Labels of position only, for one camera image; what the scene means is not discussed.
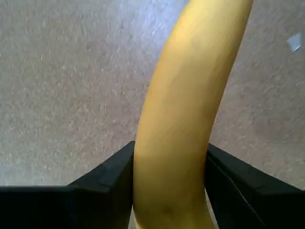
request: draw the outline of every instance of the floor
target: floor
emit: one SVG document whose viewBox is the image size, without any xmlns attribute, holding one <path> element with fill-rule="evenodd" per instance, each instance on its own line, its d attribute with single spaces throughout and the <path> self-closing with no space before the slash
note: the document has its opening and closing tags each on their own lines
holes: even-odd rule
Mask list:
<svg viewBox="0 0 305 229">
<path fill-rule="evenodd" d="M 0 185 L 64 185 L 135 138 L 187 0 L 0 0 Z M 256 0 L 211 143 L 305 188 L 303 0 Z"/>
</svg>

